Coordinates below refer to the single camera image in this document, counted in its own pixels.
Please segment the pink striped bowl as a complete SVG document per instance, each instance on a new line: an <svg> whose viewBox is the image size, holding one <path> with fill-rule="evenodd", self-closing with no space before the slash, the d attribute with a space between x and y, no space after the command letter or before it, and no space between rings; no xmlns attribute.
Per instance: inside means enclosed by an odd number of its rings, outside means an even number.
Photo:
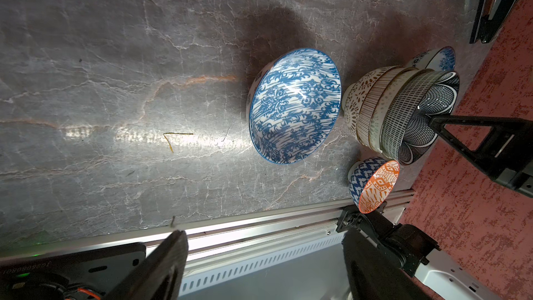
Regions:
<svg viewBox="0 0 533 300"><path fill-rule="evenodd" d="M369 72L361 83L357 83L357 87L353 89L356 92L356 104L359 104L356 108L355 132L361 144L375 151L382 151L380 133L384 117L394 96L405 84L405 79L398 84L399 87L391 85L398 75L404 75L409 80L418 71L414 67L382 67Z"/></svg>

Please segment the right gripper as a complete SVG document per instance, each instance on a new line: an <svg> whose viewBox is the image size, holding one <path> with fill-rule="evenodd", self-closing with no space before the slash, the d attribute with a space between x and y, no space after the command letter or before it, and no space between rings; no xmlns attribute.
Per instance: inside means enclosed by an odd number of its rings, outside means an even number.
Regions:
<svg viewBox="0 0 533 300"><path fill-rule="evenodd" d="M435 115L430 128L493 182L532 198L532 121Z"/></svg>

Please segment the blue white rim bowl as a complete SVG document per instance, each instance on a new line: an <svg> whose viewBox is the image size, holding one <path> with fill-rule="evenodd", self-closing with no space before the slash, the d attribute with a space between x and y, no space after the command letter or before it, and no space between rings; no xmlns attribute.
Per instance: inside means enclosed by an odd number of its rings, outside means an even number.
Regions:
<svg viewBox="0 0 533 300"><path fill-rule="evenodd" d="M433 69L434 71L454 71L455 65L456 54L451 46L425 51L406 64L407 67Z"/></svg>

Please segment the white green triangle bowl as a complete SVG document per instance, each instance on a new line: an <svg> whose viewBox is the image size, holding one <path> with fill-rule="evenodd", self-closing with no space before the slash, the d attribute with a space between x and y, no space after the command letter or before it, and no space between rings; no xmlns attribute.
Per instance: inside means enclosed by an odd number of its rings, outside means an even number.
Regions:
<svg viewBox="0 0 533 300"><path fill-rule="evenodd" d="M373 85L363 103L369 111L369 125L367 138L369 147L383 154L381 135L384 121L390 113L390 108L399 92L408 82L422 73L433 72L433 69L416 69L415 67L399 67L383 74Z"/></svg>

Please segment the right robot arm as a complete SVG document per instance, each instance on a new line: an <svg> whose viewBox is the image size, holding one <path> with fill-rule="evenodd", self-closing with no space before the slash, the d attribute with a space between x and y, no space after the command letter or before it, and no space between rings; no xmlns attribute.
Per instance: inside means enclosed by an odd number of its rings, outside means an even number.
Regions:
<svg viewBox="0 0 533 300"><path fill-rule="evenodd" d="M448 125L485 126L490 131L479 147L471 150L446 129ZM430 120L430 128L493 182L532 197L532 121L437 115ZM415 226L394 226L376 212L358 214L355 225L395 266L444 299L498 298Z"/></svg>

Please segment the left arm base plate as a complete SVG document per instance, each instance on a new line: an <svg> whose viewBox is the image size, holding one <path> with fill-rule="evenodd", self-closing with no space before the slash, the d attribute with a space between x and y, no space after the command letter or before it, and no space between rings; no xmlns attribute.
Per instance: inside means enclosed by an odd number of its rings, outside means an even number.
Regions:
<svg viewBox="0 0 533 300"><path fill-rule="evenodd" d="M102 299L147 256L141 243L101 248L38 244L1 252L2 299Z"/></svg>

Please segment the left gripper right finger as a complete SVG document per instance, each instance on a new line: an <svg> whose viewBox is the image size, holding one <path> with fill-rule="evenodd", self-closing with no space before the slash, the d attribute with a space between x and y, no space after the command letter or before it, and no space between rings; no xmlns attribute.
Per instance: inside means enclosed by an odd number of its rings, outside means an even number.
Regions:
<svg viewBox="0 0 533 300"><path fill-rule="evenodd" d="M394 267L359 231L342 240L348 282L354 299L429 299L404 272Z"/></svg>

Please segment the dark flower pattern bowl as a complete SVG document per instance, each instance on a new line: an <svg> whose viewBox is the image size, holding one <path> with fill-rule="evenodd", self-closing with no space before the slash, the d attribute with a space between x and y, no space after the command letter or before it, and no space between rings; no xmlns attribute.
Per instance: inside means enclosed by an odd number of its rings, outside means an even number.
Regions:
<svg viewBox="0 0 533 300"><path fill-rule="evenodd" d="M459 86L455 71L422 73L408 82L384 121L380 141L383 155L401 165L418 161L437 139L430 120L452 113Z"/></svg>

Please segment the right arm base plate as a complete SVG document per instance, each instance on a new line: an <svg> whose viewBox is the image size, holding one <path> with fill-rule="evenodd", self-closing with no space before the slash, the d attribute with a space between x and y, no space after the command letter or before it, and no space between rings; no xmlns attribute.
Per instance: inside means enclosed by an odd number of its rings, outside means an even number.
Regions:
<svg viewBox="0 0 533 300"><path fill-rule="evenodd" d="M392 223L380 212L361 212L356 205L345 206L341 209L341 215L337 220L336 232L341 233L350 228L370 229L371 231L382 231L390 228Z"/></svg>

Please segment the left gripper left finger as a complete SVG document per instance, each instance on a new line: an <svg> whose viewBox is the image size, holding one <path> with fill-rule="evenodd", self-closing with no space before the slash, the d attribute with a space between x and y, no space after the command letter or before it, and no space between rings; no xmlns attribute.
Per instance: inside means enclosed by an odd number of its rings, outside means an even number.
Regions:
<svg viewBox="0 0 533 300"><path fill-rule="evenodd" d="M188 255L184 231L171 233L105 299L177 299Z"/></svg>

